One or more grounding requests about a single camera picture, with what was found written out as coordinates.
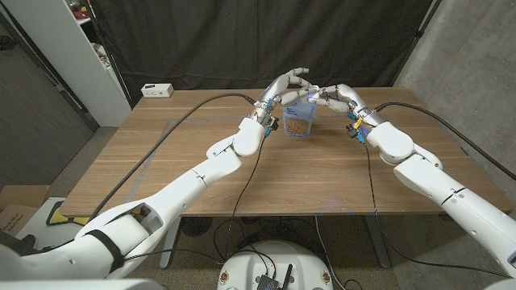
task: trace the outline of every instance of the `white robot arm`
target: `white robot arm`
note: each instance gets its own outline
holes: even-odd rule
[[[271,112],[282,102],[281,93],[289,84],[299,92],[289,93],[285,103],[296,97],[317,93],[318,87],[297,77],[307,68],[296,68],[279,76],[263,93],[255,109],[242,120],[239,132],[212,146],[208,159],[184,173],[158,193],[139,201],[118,205],[102,213],[79,231],[72,242],[36,255],[19,257],[0,245],[0,280],[102,279],[122,278],[145,257],[166,233],[170,224],[213,183],[241,165],[239,156],[253,155],[277,118]]]
[[[380,148],[381,158],[395,166],[394,174],[404,185],[444,209],[510,276],[516,277],[515,220],[450,177],[435,155],[371,111],[347,85],[321,88],[308,102],[331,109],[336,107],[339,112],[347,110],[350,118],[356,120],[347,127],[351,137],[366,135],[371,145]]]

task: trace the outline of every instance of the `black cable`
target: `black cable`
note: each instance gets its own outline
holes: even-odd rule
[[[409,260],[411,262],[414,262],[414,263],[420,263],[422,265],[434,266],[434,267],[449,267],[449,268],[459,268],[459,269],[465,269],[465,270],[482,271],[484,273],[489,273],[489,274],[493,274],[493,275],[497,275],[497,276],[501,276],[501,277],[505,277],[505,278],[511,278],[511,279],[513,278],[513,277],[511,277],[509,275],[506,275],[506,274],[502,274],[502,273],[498,273],[498,272],[490,271],[490,270],[484,270],[484,269],[480,269],[480,268],[476,268],[476,267],[423,262],[423,261],[419,261],[419,260],[416,260],[416,259],[409,258],[409,257],[405,256],[404,254],[402,254],[400,251],[396,250],[394,248],[394,246],[391,245],[389,240],[384,236],[384,233],[381,231],[380,220],[378,219],[377,204],[375,202],[375,197],[374,197],[374,189],[372,187],[371,159],[370,159],[370,156],[369,156],[369,149],[368,149],[367,145],[364,144],[364,146],[365,146],[365,150],[366,150],[366,152],[368,154],[368,171],[369,171],[369,181],[371,182],[371,194],[372,194],[372,204],[374,205],[374,215],[377,218],[377,224],[378,224],[378,228],[380,229],[381,237],[384,239],[385,243],[387,243],[387,245],[389,245],[389,247],[391,249],[393,249],[393,251],[395,251],[398,255],[400,255],[404,259],[407,259],[407,260]]]
[[[224,256],[227,257],[227,246],[229,244],[229,233],[231,232],[231,224],[233,223],[233,218],[235,217],[236,207],[239,205],[240,198],[243,195],[243,192],[245,192],[245,189],[248,187],[249,183],[251,182],[252,176],[255,174],[256,167],[258,166],[258,161],[260,161],[260,155],[261,155],[261,149],[264,146],[265,139],[267,137],[264,137],[264,139],[261,141],[260,144],[260,150],[258,151],[258,157],[256,158],[255,167],[252,169],[251,175],[249,176],[248,182],[245,184],[245,186],[242,189],[242,192],[239,195],[239,198],[236,200],[235,208],[233,209],[233,214],[231,215],[231,220],[229,222],[229,226],[227,228],[227,239],[226,239],[226,252],[224,253]]]
[[[502,170],[506,175],[508,175],[513,180],[516,180],[516,175],[514,173],[509,171],[509,169],[505,168],[503,165],[499,164],[498,161],[496,161],[489,154],[485,153],[482,149],[480,149],[475,143],[473,143],[466,136],[462,135],[456,128],[454,128],[452,125],[450,125],[446,121],[442,120],[441,117],[439,117],[438,115],[430,112],[429,110],[425,110],[425,109],[423,109],[421,107],[414,106],[414,105],[407,104],[407,103],[403,103],[403,102],[398,102],[398,101],[390,101],[390,102],[383,103],[383,104],[379,105],[378,107],[374,108],[374,110],[376,112],[380,112],[386,106],[392,106],[392,105],[394,105],[394,106],[404,106],[404,107],[407,107],[407,108],[418,110],[418,111],[423,112],[423,113],[431,116],[432,118],[436,119],[441,124],[443,124],[446,128],[450,129],[450,131],[452,131],[457,136],[459,136],[461,139],[463,139],[469,146],[471,146],[473,149],[475,149],[478,153],[480,153],[482,156],[484,156],[487,160],[489,160],[489,162],[494,164],[494,166],[498,167],[498,169]]]
[[[136,259],[136,258],[140,258],[140,257],[145,257],[145,256],[148,256],[148,255],[161,254],[161,253],[166,253],[166,252],[175,252],[175,251],[184,251],[184,252],[189,252],[189,253],[201,255],[201,256],[207,257],[209,259],[212,259],[218,265],[223,265],[224,264],[224,263],[220,263],[216,258],[214,258],[214,257],[212,257],[210,255],[207,255],[207,254],[204,254],[204,253],[201,253],[201,252],[198,252],[198,251],[192,251],[192,250],[186,250],[186,249],[167,249],[167,250],[161,250],[161,251],[153,251],[153,252],[148,252],[148,253],[143,253],[143,254],[127,257],[123,261],[126,262],[126,261],[129,261],[129,260],[132,260],[132,259]]]
[[[264,265],[265,265],[265,275],[268,277],[268,267],[267,267],[267,263],[264,260],[264,257],[261,256],[261,253],[258,252],[252,244],[249,244],[249,246],[252,248],[253,251],[255,251],[258,254],[258,256],[260,257],[261,261],[264,262]],[[274,267],[274,275],[276,275],[276,266]]]
[[[220,250],[218,249],[218,246],[217,246],[217,242],[215,240],[215,237],[217,236],[217,232],[218,232],[218,229],[220,229],[221,226],[223,226],[225,223],[229,222],[230,220],[226,220],[224,222],[222,222],[220,225],[217,226],[217,228],[215,229],[214,233],[213,233],[213,245],[215,247],[215,250],[217,251],[217,254],[220,256],[220,258],[222,258],[224,261],[226,261],[226,259],[224,258],[223,254],[220,252]],[[245,237],[245,234],[243,233],[243,227],[242,227],[242,224],[239,222],[239,221],[236,221],[237,224],[239,225],[240,227],[240,232],[242,233],[242,238],[246,238]],[[256,251],[255,247],[253,245],[249,245],[251,246],[251,248]],[[267,267],[267,263],[265,262],[264,258],[262,256],[260,256],[260,259],[262,260],[262,262],[264,262],[264,265],[265,265],[265,275],[268,276],[268,267]]]
[[[206,100],[201,101],[198,103],[194,108],[192,108],[188,113],[186,113],[183,117],[181,117],[177,122],[168,129],[156,142],[156,144],[145,154],[145,156],[138,161],[138,163],[129,171],[128,174],[126,174],[122,180],[111,190],[111,192],[104,198],[104,200],[97,206],[97,208],[93,211],[93,213],[89,216],[89,222],[92,221],[95,217],[97,217],[98,213],[101,211],[101,209],[106,205],[106,203],[114,196],[114,194],[122,187],[122,185],[131,177],[133,173],[138,170],[139,166],[147,160],[147,158],[167,139],[167,137],[176,129],[179,124],[181,124],[185,119],[187,119],[193,112],[195,112],[197,109],[199,109],[202,105],[206,104],[207,102],[213,101],[214,99],[218,99],[221,97],[243,97],[246,101],[254,105],[255,101],[242,93],[221,93],[219,95],[208,97]]]
[[[226,221],[224,221],[223,223],[221,223],[220,225],[217,226],[217,228],[215,228],[215,231],[213,233],[213,245],[215,247],[215,250],[217,251],[217,254],[220,256],[220,258],[222,258],[224,261],[226,261],[226,257],[223,256],[223,254],[220,252],[218,246],[217,246],[217,242],[215,241],[216,239],[216,236],[217,236],[217,233],[218,233],[218,230],[226,223],[228,223],[230,221],[230,219],[227,219]],[[237,224],[239,225],[239,228],[240,228],[240,231],[242,232],[242,238],[245,238],[245,234],[243,233],[243,227],[242,227],[242,224],[237,221]]]
[[[254,251],[254,250],[240,250],[236,254],[238,254],[240,252],[244,252],[244,251],[251,252],[251,253],[256,253],[258,255],[263,255],[263,256],[265,256],[265,258],[269,259],[271,261],[271,263],[273,264],[273,267],[274,267],[273,280],[274,280],[274,278],[276,278],[276,264],[274,263],[274,261],[269,256],[267,256],[264,253],[261,253],[259,251]]]
[[[360,285],[360,283],[358,283],[358,281],[357,281],[357,280],[355,280],[355,279],[349,279],[349,280],[347,280],[346,282],[344,282],[344,287],[345,287],[345,288],[346,288],[346,285],[347,285],[349,282],[355,282],[355,283],[357,283],[357,284],[358,284],[358,286],[360,287],[360,290],[362,290],[362,285]]]

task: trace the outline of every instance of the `wooden table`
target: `wooden table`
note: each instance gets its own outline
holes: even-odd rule
[[[240,89],[259,99],[262,89]],[[356,89],[374,108],[383,102],[422,103],[405,88]],[[166,126],[178,120],[206,97],[231,90],[175,91],[171,98],[143,98],[117,130],[60,211],[71,217],[89,216],[104,196],[154,145]],[[159,147],[150,161],[114,195],[104,210],[125,201],[147,197],[206,158],[214,143],[238,131],[252,107],[239,97],[212,101],[193,113]],[[460,149],[434,119],[416,110],[388,107],[381,112],[397,128],[432,151],[445,172],[503,211],[512,205],[499,188]],[[282,116],[281,107],[274,111]],[[264,143],[252,181],[240,200],[237,216],[369,214],[374,211],[365,149],[350,139],[343,114],[317,108],[310,136],[289,137],[278,131]],[[442,213],[420,194],[408,189],[384,164],[378,149],[369,146],[377,210],[383,214]],[[256,155],[241,158],[242,167],[207,189],[183,216],[231,216],[236,199],[256,162]]]

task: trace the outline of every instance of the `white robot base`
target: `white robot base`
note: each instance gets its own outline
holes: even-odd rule
[[[276,275],[271,261],[262,255],[267,264],[250,246],[229,258],[218,277],[218,290],[274,289],[287,290],[333,289],[331,275],[326,264],[314,253],[293,242],[280,240],[262,241],[252,244],[256,251],[267,255],[276,265]]]

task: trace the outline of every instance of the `black curtain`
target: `black curtain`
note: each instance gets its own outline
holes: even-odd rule
[[[315,85],[390,85],[431,0],[91,0],[134,100],[174,89],[265,88],[292,68]]]

